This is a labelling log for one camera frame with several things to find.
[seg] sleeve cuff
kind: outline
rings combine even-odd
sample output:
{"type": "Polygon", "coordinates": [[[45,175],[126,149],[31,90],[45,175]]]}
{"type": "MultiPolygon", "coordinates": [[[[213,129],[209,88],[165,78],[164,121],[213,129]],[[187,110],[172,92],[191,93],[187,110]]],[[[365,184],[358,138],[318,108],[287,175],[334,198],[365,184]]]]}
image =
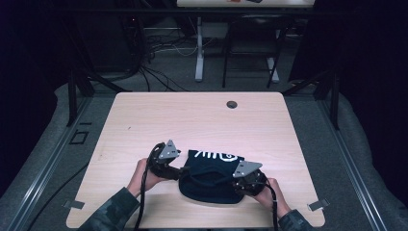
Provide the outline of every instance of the sleeve cuff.
{"type": "Polygon", "coordinates": [[[139,201],[125,187],[112,196],[112,200],[123,209],[123,213],[128,217],[140,206],[139,201]]]}
{"type": "Polygon", "coordinates": [[[309,222],[297,211],[292,210],[279,219],[279,225],[283,230],[308,230],[309,222]]]}

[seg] round hole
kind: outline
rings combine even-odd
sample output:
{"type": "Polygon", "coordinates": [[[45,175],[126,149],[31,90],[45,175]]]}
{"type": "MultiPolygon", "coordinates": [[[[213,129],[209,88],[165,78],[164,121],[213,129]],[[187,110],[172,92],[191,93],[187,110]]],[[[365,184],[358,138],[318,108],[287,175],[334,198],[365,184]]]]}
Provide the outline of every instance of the round hole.
{"type": "Polygon", "coordinates": [[[238,106],[238,104],[235,101],[228,101],[227,102],[227,107],[230,108],[230,109],[235,109],[235,108],[237,108],[237,106],[238,106]]]}

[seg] black fabric bag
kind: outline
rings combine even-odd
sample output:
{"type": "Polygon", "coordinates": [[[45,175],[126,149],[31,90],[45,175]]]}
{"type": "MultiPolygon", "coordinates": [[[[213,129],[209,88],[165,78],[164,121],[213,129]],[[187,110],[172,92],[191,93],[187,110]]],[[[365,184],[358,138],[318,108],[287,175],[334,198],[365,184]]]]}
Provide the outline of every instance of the black fabric bag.
{"type": "Polygon", "coordinates": [[[231,154],[189,150],[185,171],[179,179],[180,192],[193,200],[236,204],[243,195],[235,193],[233,173],[243,157],[231,154]]]}

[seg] chair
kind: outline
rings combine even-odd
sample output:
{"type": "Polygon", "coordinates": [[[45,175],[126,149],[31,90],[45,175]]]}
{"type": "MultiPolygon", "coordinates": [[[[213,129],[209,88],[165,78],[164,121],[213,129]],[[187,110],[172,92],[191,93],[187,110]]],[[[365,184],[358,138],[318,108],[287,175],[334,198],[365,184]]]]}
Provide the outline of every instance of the chair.
{"type": "Polygon", "coordinates": [[[250,70],[251,68],[228,68],[228,59],[233,56],[273,58],[273,67],[251,70],[268,70],[270,87],[280,51],[293,19],[287,15],[246,14],[230,22],[225,43],[222,87],[225,88],[228,70],[250,70]]]}

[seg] wooden table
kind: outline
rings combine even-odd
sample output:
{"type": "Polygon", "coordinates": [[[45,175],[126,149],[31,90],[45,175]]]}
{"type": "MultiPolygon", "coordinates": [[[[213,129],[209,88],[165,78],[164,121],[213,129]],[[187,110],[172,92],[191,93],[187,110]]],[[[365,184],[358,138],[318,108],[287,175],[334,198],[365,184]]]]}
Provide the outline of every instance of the wooden table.
{"type": "MultiPolygon", "coordinates": [[[[126,92],[117,95],[76,196],[82,210],[71,209],[66,224],[80,226],[99,206],[127,186],[137,161],[158,142],[172,139],[182,167],[189,149],[231,153],[262,163],[278,179],[291,207],[314,226],[322,211],[284,98],[278,92],[126,92]],[[230,109],[226,103],[235,101],[230,109]]],[[[138,211],[127,227],[135,225],[138,211]]],[[[146,193],[140,228],[271,227],[272,214],[246,196],[234,205],[209,204],[184,197],[178,182],[166,181],[146,193]]]]}

